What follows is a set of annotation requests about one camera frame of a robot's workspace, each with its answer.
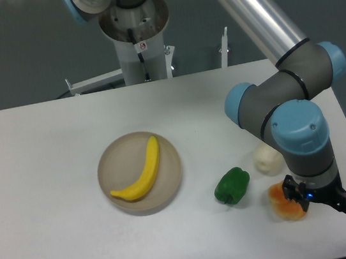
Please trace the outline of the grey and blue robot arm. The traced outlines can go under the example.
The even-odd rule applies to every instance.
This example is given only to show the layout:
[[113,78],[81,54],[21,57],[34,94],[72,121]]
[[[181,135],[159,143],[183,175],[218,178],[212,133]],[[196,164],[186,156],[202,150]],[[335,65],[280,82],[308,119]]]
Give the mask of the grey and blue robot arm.
[[[290,174],[283,192],[305,211],[310,203],[326,204],[346,214],[346,191],[323,113],[313,98],[346,70],[343,52],[330,42],[314,43],[272,0],[218,0],[276,66],[259,85],[241,83],[225,99],[225,114],[285,158]],[[163,46],[147,55],[149,40],[167,25],[163,0],[63,0],[79,22],[98,17],[106,36],[124,43],[119,55],[127,84],[165,78]]]

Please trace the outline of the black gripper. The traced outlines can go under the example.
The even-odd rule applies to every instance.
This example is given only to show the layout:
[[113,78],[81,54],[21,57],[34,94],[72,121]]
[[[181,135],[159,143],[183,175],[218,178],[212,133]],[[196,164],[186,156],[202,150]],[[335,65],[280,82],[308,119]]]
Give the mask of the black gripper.
[[346,214],[346,191],[342,188],[339,171],[316,177],[286,175],[282,190],[287,200],[297,202],[304,212],[310,203],[329,205],[338,212]]

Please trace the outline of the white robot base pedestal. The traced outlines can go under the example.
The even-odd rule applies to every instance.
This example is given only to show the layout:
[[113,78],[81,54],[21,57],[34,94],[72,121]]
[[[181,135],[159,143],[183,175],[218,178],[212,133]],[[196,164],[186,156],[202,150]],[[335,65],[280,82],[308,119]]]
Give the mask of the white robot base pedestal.
[[136,8],[113,6],[99,17],[112,40],[127,86],[167,78],[163,33],[169,21],[164,0],[145,0]]

